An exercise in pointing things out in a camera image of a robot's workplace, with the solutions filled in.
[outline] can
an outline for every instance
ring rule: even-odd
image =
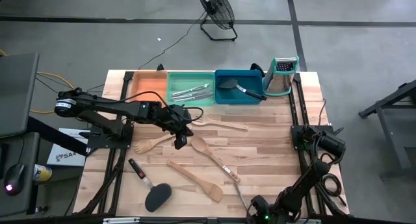
[[[52,169],[35,164],[33,167],[33,181],[45,182],[52,176]]]

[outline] black spatula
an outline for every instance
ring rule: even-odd
[[[146,178],[146,174],[142,171],[142,169],[136,164],[136,162],[130,158],[129,163],[131,167],[136,171],[136,174],[148,185],[150,188],[150,192],[144,201],[144,206],[146,210],[149,212],[154,212],[160,206],[163,205],[165,201],[169,199],[172,194],[172,189],[169,184],[159,184],[157,186],[153,186],[152,183],[148,178]]]
[[[231,88],[238,88],[240,91],[242,91],[243,93],[247,94],[247,95],[251,95],[252,97],[255,97],[257,99],[260,100],[267,100],[267,97],[264,95],[259,95],[257,93],[253,93],[251,91],[248,91],[247,89],[243,88],[242,86],[239,86],[238,82],[236,79],[222,79],[220,84],[218,85],[219,88],[227,88],[227,89],[231,89]]]

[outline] metal grater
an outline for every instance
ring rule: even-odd
[[[286,95],[291,91],[293,76],[299,66],[299,58],[274,58],[263,79],[266,95]]]

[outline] wooden spatula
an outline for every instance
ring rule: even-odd
[[[198,152],[203,153],[209,156],[211,159],[213,159],[213,161],[217,163],[221,167],[221,169],[224,170],[224,172],[226,172],[227,175],[229,175],[235,182],[240,182],[240,178],[234,172],[232,172],[232,170],[230,170],[226,165],[224,165],[224,163],[219,158],[213,155],[213,152],[209,150],[209,146],[207,142],[203,140],[203,138],[194,136],[190,144]]]
[[[197,176],[193,175],[191,172],[187,171],[185,168],[181,167],[180,165],[176,164],[175,162],[172,162],[171,160],[168,160],[166,162],[169,166],[172,166],[177,171],[181,172],[188,178],[190,178],[192,181],[197,183],[201,186],[202,190],[215,202],[220,202],[222,200],[222,196],[224,195],[224,192],[222,189],[211,182],[202,180],[198,178]]]
[[[217,120],[213,120],[210,119],[208,117],[202,117],[196,121],[193,121],[192,124],[197,125],[197,126],[205,126],[205,125],[217,125],[217,126],[224,126],[224,127],[231,127],[234,129],[240,129],[240,130],[246,130],[248,131],[248,127],[241,125],[241,124],[236,124],[236,123],[228,123],[228,122],[223,122],[223,121],[217,121]]]
[[[172,137],[175,137],[175,135],[174,134],[173,135],[167,134],[166,136],[162,136],[162,137],[157,138],[157,139],[140,140],[135,145],[135,151],[138,154],[145,153],[145,152],[149,151],[150,149],[153,149],[153,147],[155,147],[158,143],[161,143],[165,140],[169,140]]]

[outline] gray floor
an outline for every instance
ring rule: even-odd
[[[299,20],[415,21],[415,0],[294,0]],[[229,0],[236,19],[289,20],[287,0]],[[198,0],[4,0],[0,14],[143,19],[196,19]],[[87,24],[0,22],[0,49],[8,54],[40,53],[40,71],[63,75],[76,86],[104,82],[108,69],[135,69],[186,33],[186,24]],[[214,25],[207,27],[222,35]],[[296,54],[291,26],[236,25],[234,43],[211,42],[197,27],[162,57],[166,69],[266,68],[273,57]],[[317,71],[327,111],[347,142],[342,161],[351,213],[360,218],[416,222],[416,181],[383,183],[378,174],[396,168],[376,116],[357,112],[416,78],[416,27],[300,27],[308,71]],[[55,89],[61,86],[48,84]],[[32,108],[51,110],[55,94],[36,84]],[[37,115],[54,127],[83,128],[85,123]],[[43,147],[46,160],[50,146]],[[77,179],[48,184],[42,192],[51,210],[63,215]]]

